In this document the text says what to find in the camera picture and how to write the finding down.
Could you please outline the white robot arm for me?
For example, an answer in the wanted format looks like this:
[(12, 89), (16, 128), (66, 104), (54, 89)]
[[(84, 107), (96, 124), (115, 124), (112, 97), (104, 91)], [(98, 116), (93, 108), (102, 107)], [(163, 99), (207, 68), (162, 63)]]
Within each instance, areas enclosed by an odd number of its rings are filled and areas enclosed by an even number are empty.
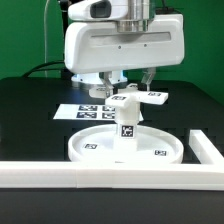
[(97, 73), (107, 96), (118, 71), (144, 69), (149, 83), (157, 67), (184, 58), (183, 16), (157, 15), (152, 0), (83, 0), (68, 16), (65, 66), (78, 75)]

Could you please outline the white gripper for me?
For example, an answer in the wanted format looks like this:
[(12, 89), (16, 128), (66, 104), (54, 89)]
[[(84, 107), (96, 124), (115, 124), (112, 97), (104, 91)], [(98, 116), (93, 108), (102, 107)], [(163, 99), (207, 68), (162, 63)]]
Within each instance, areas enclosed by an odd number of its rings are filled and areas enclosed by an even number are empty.
[(74, 22), (66, 32), (64, 54), (71, 72), (100, 72), (106, 97), (114, 89), (109, 71), (145, 68), (140, 89), (149, 91), (155, 67), (180, 64), (184, 58), (183, 16), (156, 15), (143, 33), (119, 33), (115, 22)]

